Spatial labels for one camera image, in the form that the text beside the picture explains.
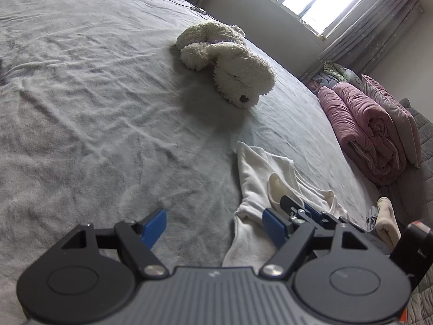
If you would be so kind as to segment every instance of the pink quilt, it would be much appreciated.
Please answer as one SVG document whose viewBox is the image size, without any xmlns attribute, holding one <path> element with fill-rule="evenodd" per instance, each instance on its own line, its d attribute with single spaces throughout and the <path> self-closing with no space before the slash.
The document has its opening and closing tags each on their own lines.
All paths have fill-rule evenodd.
<svg viewBox="0 0 433 325">
<path fill-rule="evenodd" d="M 387 112 L 348 83 L 322 87 L 318 96 L 341 148 L 362 173 L 378 185 L 394 182 L 406 156 Z"/>
</svg>

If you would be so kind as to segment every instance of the teddy bear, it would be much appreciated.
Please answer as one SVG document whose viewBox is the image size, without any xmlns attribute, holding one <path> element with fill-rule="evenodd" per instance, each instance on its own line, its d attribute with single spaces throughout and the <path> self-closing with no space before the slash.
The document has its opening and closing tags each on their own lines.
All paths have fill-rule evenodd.
<svg viewBox="0 0 433 325">
<path fill-rule="evenodd" d="M 215 44 L 220 41 L 231 41 L 240 45 L 246 45 L 244 31 L 236 25 L 226 25 L 218 21 L 210 21 L 192 25 L 178 36 L 176 47 L 181 51 L 192 43 Z"/>
<path fill-rule="evenodd" d="M 245 34 L 237 26 L 220 22 L 192 26 L 179 36 L 176 47 L 190 70 L 200 71 L 213 62 L 217 91 L 237 107 L 255 106 L 275 85 L 274 69 L 246 46 Z"/>
</svg>

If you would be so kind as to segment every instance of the plush dog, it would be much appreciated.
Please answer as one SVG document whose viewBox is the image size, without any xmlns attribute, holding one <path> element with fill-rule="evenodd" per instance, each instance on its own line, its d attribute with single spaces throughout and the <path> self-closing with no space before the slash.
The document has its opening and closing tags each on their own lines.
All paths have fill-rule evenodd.
<svg viewBox="0 0 433 325">
<path fill-rule="evenodd" d="M 236 25 L 225 25 L 218 21 L 210 21 L 192 25 L 187 28 L 176 41 L 176 47 L 181 51 L 193 43 L 216 44 L 220 41 L 230 41 L 246 45 L 244 31 Z"/>
<path fill-rule="evenodd" d="M 259 96 L 266 95 L 275 85 L 275 72 L 270 64 L 241 44 L 193 43 L 182 48 L 181 61 L 196 71 L 213 61 L 218 92 L 237 107 L 253 107 Z"/>
</svg>

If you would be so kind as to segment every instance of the white wall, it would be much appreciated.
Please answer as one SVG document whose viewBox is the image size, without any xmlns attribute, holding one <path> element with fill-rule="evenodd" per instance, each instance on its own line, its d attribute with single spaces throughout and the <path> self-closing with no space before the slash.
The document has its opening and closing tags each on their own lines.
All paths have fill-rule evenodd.
<svg viewBox="0 0 433 325">
<path fill-rule="evenodd" d="M 433 11 L 426 11 L 370 75 L 433 122 Z"/>
<path fill-rule="evenodd" d="M 335 34 L 325 42 L 272 0 L 209 0 L 204 9 L 224 23 L 241 27 L 248 40 L 299 77 L 302 71 L 375 1 L 360 2 L 336 29 Z"/>
</svg>

